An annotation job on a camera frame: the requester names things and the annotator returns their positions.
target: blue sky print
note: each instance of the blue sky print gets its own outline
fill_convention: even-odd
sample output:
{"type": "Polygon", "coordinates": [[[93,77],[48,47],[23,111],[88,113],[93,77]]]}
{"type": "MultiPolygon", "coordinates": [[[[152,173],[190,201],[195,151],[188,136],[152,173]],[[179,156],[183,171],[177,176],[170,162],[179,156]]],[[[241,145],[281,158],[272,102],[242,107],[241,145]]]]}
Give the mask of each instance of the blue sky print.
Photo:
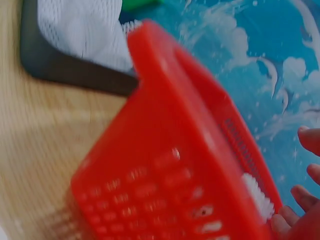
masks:
{"type": "Polygon", "coordinates": [[[152,17],[232,96],[285,204],[290,188],[319,189],[306,173],[301,125],[320,127],[320,0],[168,0],[152,17]]]}

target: red plastic basket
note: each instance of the red plastic basket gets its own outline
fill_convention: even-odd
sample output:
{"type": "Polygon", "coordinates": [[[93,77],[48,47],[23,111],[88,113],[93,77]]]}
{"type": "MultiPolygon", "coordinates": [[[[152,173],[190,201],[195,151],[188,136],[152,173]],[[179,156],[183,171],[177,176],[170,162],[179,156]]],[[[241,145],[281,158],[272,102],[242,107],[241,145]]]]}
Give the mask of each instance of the red plastic basket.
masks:
{"type": "Polygon", "coordinates": [[[273,239],[242,174],[282,203],[231,98],[155,23],[128,45],[139,88],[71,181],[98,239],[273,239]]]}

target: black tray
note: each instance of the black tray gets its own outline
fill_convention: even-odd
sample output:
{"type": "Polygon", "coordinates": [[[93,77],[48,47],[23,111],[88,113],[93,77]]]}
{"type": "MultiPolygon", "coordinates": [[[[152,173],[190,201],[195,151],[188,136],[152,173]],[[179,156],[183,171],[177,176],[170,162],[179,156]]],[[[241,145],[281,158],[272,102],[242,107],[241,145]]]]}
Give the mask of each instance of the black tray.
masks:
{"type": "Polygon", "coordinates": [[[33,77],[128,96],[137,86],[135,73],[120,72],[75,58],[54,48],[38,25],[38,0],[22,2],[20,60],[33,77]]]}

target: wooden table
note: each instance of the wooden table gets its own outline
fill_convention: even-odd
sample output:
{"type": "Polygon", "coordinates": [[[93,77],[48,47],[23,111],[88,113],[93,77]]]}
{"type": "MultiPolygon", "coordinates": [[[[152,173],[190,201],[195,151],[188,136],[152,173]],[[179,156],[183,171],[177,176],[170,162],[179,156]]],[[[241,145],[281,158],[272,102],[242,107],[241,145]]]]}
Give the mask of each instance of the wooden table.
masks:
{"type": "Polygon", "coordinates": [[[8,240],[88,240],[70,179],[125,99],[30,77],[20,12],[0,0],[0,226],[8,240]]]}

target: child's hand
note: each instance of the child's hand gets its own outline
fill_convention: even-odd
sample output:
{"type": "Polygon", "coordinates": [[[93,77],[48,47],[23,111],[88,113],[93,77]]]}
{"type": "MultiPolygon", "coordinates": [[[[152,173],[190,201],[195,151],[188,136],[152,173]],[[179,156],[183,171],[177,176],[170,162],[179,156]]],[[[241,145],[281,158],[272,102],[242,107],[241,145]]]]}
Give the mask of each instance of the child's hand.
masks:
{"type": "MultiPolygon", "coordinates": [[[[320,129],[301,127],[298,136],[305,149],[320,157],[320,129]]],[[[320,185],[320,165],[311,164],[307,173],[320,185]]],[[[272,217],[273,231],[280,240],[319,240],[320,200],[300,185],[293,187],[291,193],[305,215],[299,217],[290,207],[284,206],[272,217]]]]}

